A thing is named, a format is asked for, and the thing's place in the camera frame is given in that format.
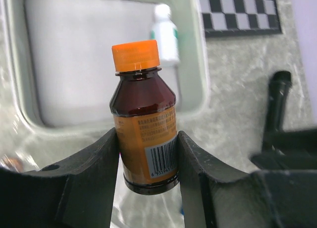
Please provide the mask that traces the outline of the white green pill bottle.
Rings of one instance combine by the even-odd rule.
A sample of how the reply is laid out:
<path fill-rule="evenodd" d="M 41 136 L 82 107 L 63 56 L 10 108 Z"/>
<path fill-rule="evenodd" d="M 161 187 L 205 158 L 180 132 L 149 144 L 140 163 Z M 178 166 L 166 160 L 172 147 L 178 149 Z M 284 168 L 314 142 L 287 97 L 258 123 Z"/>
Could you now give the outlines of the white green pill bottle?
<path fill-rule="evenodd" d="M 157 42 L 161 67 L 179 64 L 178 31 L 171 21 L 171 9 L 167 4 L 158 4 L 154 8 L 151 39 Z"/>

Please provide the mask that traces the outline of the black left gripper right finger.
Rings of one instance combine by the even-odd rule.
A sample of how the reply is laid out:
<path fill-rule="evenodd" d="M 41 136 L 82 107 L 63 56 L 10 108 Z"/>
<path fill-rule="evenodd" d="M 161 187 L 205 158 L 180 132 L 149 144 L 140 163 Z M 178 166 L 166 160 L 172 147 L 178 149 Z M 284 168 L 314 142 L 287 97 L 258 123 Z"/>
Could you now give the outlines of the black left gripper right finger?
<path fill-rule="evenodd" d="M 317 159 L 260 153 L 260 169 L 237 170 L 199 147 L 185 132 L 178 140 L 179 181 L 187 228 L 314 228 Z"/>

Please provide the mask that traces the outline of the white medicine kit case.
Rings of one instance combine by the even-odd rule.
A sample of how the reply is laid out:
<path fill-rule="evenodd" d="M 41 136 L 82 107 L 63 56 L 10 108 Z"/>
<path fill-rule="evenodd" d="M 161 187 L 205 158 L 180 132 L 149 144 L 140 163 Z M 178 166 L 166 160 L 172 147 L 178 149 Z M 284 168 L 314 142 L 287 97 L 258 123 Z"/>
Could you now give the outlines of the white medicine kit case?
<path fill-rule="evenodd" d="M 206 108 L 208 57 L 199 0 L 0 0 L 13 104 L 27 130 L 51 137 L 106 131 L 118 83 L 111 47 L 146 40 L 154 7 L 171 8 L 180 64 L 164 68 L 180 121 Z"/>

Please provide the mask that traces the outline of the black white chessboard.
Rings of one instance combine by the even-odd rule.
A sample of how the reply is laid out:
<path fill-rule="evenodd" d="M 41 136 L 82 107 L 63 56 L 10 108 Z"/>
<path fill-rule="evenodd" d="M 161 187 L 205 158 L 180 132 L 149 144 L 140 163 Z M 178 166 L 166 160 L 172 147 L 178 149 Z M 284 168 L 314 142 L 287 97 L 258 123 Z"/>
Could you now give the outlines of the black white chessboard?
<path fill-rule="evenodd" d="M 276 0 L 199 0 L 206 38 L 281 34 Z"/>

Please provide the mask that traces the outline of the black marker orange cap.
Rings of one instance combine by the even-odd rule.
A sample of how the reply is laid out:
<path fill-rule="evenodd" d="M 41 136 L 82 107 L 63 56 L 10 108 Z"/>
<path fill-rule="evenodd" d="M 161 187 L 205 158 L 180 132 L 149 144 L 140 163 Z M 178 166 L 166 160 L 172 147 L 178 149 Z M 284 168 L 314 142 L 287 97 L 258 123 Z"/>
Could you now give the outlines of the black marker orange cap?
<path fill-rule="evenodd" d="M 272 150 L 267 134 L 283 129 L 285 107 L 288 93 L 292 87 L 292 76 L 289 71 L 277 71 L 268 83 L 267 111 L 264 124 L 262 150 Z"/>

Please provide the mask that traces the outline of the brown bottle orange cap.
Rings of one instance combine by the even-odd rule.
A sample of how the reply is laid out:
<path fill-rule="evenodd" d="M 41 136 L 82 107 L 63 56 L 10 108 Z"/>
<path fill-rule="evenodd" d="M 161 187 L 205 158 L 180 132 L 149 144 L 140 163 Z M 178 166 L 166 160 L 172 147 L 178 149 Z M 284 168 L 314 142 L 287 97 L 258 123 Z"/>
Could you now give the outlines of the brown bottle orange cap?
<path fill-rule="evenodd" d="M 120 78 L 109 103 L 127 187 L 156 195 L 178 184 L 176 95 L 160 77 L 155 40 L 114 45 Z"/>

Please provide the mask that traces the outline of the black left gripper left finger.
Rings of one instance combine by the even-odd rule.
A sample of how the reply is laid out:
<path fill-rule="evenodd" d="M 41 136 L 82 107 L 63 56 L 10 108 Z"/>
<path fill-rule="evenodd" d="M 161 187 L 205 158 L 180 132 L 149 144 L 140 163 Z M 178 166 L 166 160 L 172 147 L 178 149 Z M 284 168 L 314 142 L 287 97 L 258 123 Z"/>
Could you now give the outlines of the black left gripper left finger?
<path fill-rule="evenodd" d="M 3 228 L 107 228 L 118 170 L 115 129 L 40 171 L 0 171 Z"/>

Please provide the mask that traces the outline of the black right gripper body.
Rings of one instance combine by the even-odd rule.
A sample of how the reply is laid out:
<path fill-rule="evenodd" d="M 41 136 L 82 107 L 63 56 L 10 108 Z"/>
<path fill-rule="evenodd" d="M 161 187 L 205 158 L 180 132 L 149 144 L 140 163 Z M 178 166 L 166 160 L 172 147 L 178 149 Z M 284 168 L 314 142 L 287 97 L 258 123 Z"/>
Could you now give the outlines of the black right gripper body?
<path fill-rule="evenodd" d="M 317 172 L 317 129 L 267 131 L 262 149 L 250 156 L 261 170 Z"/>

